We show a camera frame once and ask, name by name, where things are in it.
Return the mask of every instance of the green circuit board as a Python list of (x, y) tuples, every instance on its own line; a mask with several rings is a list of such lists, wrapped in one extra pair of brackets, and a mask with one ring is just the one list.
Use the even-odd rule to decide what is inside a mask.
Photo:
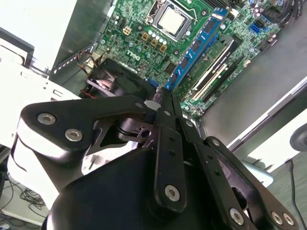
[[(160, 87), (163, 87), (213, 12), (213, 7), (205, 0), (168, 1), (180, 8), (191, 20), (187, 32), (179, 40), (175, 41), (146, 21), (155, 0), (117, 0), (101, 38), (97, 54), (104, 54), (137, 73), (140, 77), (153, 79), (159, 83)], [(247, 67), (248, 63), (260, 53), (259, 45), (280, 30), (278, 25), (259, 17), (258, 19), (262, 21), (265, 29), (260, 33), (255, 33), (249, 28), (255, 21), (255, 13), (251, 6), (242, 3), (240, 7), (235, 7), (235, 10), (236, 13), (232, 14), (232, 18), (227, 18), (224, 21), (223, 27), (218, 32), (218, 38), (205, 51), (175, 91), (181, 100), (181, 108), (195, 118), (201, 116), (220, 93)], [(225, 49), (219, 40), (225, 35), (236, 36), (241, 40), (238, 48), (226, 61), (227, 65), (231, 66), (238, 59), (241, 61), (212, 96), (205, 101), (203, 100), (206, 98), (205, 96), (195, 100), (192, 96), (192, 87)], [(203, 94), (206, 95), (217, 82), (218, 78), (211, 82)]]

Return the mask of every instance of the gray background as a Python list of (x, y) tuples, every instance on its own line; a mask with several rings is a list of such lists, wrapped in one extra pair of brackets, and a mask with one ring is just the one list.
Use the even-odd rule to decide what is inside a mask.
[(225, 145), (307, 76), (307, 5), (304, 14), (278, 34), (279, 40), (237, 77), (201, 119), (208, 136)]

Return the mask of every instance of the dell logo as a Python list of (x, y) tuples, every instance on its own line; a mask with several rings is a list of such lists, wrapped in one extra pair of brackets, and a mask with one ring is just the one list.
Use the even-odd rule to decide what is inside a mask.
[(139, 61), (141, 59), (140, 56), (137, 56), (136, 54), (132, 53), (130, 50), (127, 50), (127, 55), (136, 59), (137, 61)]

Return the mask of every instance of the expansion card slot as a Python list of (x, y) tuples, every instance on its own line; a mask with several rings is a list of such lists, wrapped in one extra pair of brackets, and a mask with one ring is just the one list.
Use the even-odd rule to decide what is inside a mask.
[(227, 37), (225, 39), (226, 49), (219, 56), (219, 58), (211, 65), (211, 67), (203, 74), (203, 76), (199, 79), (196, 85), (193, 87), (194, 100), (198, 100), (204, 94), (204, 92), (208, 88), (208, 83), (212, 82), (214, 77), (218, 77), (216, 75), (217, 72), (221, 70), (224, 66), (225, 62), (228, 60), (230, 55), (238, 48), (239, 44), (231, 37)]

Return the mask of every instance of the pci express slot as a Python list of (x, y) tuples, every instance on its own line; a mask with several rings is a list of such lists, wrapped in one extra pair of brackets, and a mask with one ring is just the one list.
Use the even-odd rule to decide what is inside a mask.
[(215, 61), (215, 63), (211, 65), (211, 67), (203, 74), (198, 83), (193, 87), (193, 91), (195, 92), (193, 95), (194, 100), (200, 99), (210, 86), (210, 84), (208, 83), (213, 82), (216, 78), (218, 78), (218, 73), (221, 73), (220, 70), (224, 66), (224, 63), (239, 46), (239, 43), (234, 39), (227, 41), (226, 44), (227, 48), (224, 50), (224, 52)]
[(237, 59), (229, 68), (225, 71), (225, 73), (219, 78), (216, 84), (214, 84), (210, 90), (206, 93), (206, 95), (203, 96), (202, 101), (206, 102), (212, 97), (212, 95), (221, 87), (221, 85), (227, 80), (231, 74), (234, 73), (234, 71), (237, 69), (240, 62), (244, 59), (244, 56), (241, 56), (239, 59)]
[(193, 65), (197, 62), (203, 52), (209, 47), (218, 32), (222, 22), (228, 15), (228, 9), (215, 8), (209, 19), (194, 39), (186, 54), (174, 69), (170, 78), (165, 84), (165, 88), (172, 92), (184, 79)]

